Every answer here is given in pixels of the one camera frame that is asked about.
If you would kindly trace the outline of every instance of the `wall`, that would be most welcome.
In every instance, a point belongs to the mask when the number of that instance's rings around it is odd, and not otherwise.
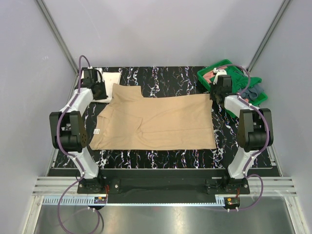
[[[278,158],[283,172],[294,180],[312,230],[311,9],[312,1],[292,1],[252,75],[263,78]]]
[[[33,0],[0,1],[0,227],[17,234],[52,150],[49,114],[74,72]]]
[[[282,0],[44,0],[94,66],[249,65]]]

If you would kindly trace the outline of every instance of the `beige cloth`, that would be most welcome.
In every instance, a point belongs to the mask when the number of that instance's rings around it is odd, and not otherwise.
[[[215,149],[208,94],[143,97],[140,86],[113,85],[97,117],[93,150]]]

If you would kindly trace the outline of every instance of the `marble tabletop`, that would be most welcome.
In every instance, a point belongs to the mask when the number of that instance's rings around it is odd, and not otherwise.
[[[140,85],[146,98],[163,98],[207,93],[198,82],[197,72],[204,67],[104,67],[105,72],[121,72],[121,85]],[[97,115],[106,104],[91,103],[83,119],[89,140],[97,123]],[[238,119],[230,117],[216,103],[212,107],[216,149],[214,150],[98,150],[94,161],[103,168],[223,168],[237,152]],[[267,150],[257,157],[253,167],[271,168]],[[74,163],[61,152],[52,168],[75,168]]]

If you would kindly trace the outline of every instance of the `white label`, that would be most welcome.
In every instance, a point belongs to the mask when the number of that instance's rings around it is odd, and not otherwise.
[[[93,134],[99,134],[99,129],[95,128]]]

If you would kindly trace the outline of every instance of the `metal floor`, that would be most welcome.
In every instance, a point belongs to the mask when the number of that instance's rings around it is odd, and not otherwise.
[[[242,197],[242,207],[253,202]],[[61,206],[66,228],[76,234],[89,233],[97,223],[97,216],[82,206]],[[263,197],[254,208],[227,213],[218,207],[129,207],[107,206],[100,210],[105,226],[97,234],[294,234],[285,200]],[[61,234],[57,206],[43,205],[35,234]]]

